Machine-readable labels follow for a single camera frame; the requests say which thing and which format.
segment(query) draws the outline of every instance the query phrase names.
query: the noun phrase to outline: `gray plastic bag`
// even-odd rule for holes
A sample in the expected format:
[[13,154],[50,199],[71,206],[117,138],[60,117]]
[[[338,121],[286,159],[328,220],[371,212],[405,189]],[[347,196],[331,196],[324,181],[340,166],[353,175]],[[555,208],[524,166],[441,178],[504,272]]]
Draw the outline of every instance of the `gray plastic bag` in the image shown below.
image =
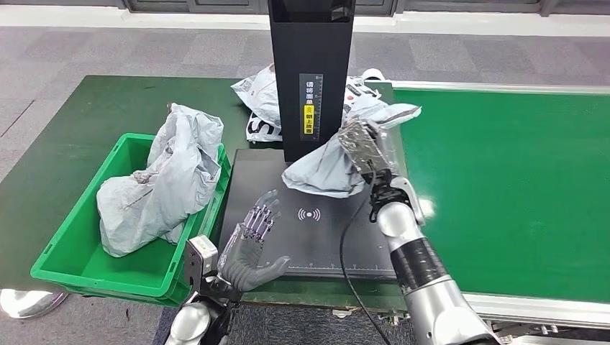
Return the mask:
[[183,222],[209,202],[220,175],[222,121],[172,103],[147,168],[109,178],[97,193],[104,250],[122,257],[161,237],[177,243]]
[[[382,129],[390,129],[417,117],[421,111],[420,107],[411,104],[388,105],[364,95],[352,104],[342,121],[343,124],[357,120],[372,121]],[[288,188],[332,198],[353,196],[365,185],[337,135],[286,168],[282,180]]]

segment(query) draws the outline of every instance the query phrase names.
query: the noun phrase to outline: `black scanning platform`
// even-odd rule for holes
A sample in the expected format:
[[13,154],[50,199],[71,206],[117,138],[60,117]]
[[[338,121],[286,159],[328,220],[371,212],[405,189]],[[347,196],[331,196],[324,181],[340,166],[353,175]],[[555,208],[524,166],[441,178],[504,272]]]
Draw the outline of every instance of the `black scanning platform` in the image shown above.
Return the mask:
[[[342,277],[339,260],[341,231],[358,206],[368,199],[364,190],[345,199],[311,195],[288,189],[281,174],[286,169],[279,149],[240,149],[235,155],[231,186],[224,214],[220,251],[235,224],[242,222],[256,200],[269,190],[278,190],[281,217],[265,236],[259,267],[288,255],[286,275]],[[351,277],[396,279],[387,242],[376,224],[368,220],[370,205],[360,210],[345,237],[345,265]]]

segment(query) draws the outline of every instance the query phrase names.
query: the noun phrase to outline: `table edge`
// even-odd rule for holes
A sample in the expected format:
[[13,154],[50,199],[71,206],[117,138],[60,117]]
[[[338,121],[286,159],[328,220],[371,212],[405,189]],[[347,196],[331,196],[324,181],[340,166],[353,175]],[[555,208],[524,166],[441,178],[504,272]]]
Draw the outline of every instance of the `table edge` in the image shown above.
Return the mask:
[[401,89],[428,89],[453,91],[497,91],[508,93],[583,93],[583,94],[609,94],[610,86],[564,86],[564,85],[519,85],[519,84],[493,84],[493,83],[454,83],[435,81],[410,80],[367,80],[369,83],[391,83],[395,91]]

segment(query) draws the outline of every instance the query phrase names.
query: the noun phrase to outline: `gray carpet floor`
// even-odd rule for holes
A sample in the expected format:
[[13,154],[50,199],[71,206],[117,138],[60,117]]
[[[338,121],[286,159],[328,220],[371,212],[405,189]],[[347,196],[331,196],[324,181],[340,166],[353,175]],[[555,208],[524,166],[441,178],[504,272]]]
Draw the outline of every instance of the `gray carpet floor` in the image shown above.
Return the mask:
[[[0,27],[0,180],[85,75],[244,78],[271,61],[265,31]],[[610,37],[355,33],[349,74],[372,67],[394,80],[610,86]],[[0,344],[157,345],[172,313],[72,295],[38,320],[0,315]],[[235,344],[380,341],[358,313],[340,320],[328,310],[245,307],[239,315]],[[388,332],[412,344],[407,322]]]

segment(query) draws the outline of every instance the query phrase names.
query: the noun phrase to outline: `crumpled plastic bag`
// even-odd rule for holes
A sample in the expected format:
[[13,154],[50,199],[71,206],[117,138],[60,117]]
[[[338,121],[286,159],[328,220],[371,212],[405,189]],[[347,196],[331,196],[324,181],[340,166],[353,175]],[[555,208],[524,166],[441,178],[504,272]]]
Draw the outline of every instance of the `crumpled plastic bag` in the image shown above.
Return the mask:
[[[252,111],[246,126],[246,140],[249,142],[280,142],[282,127],[276,70],[273,64],[231,86],[237,96]],[[360,77],[347,77],[343,116],[361,96],[379,99],[381,94],[367,87]]]
[[[235,83],[231,88],[252,110],[246,126],[246,140],[280,141],[280,108],[274,65]],[[390,129],[413,119],[421,111],[411,104],[388,105],[380,98],[379,92],[364,84],[364,78],[347,77],[342,123],[362,119]],[[365,185],[336,137],[293,163],[283,172],[282,179],[288,188],[333,198],[347,198],[359,193]]]
[[[390,129],[417,117],[421,112],[421,107],[411,104],[388,105],[363,96],[354,102],[342,122],[373,121],[382,129]],[[282,180],[288,188],[332,198],[353,196],[361,192],[365,185],[364,179],[341,147],[337,135],[286,168]]]
[[203,209],[216,189],[223,128],[215,116],[171,104],[147,168],[109,178],[97,193],[101,243],[108,254],[123,257],[158,237],[178,242],[183,222]]

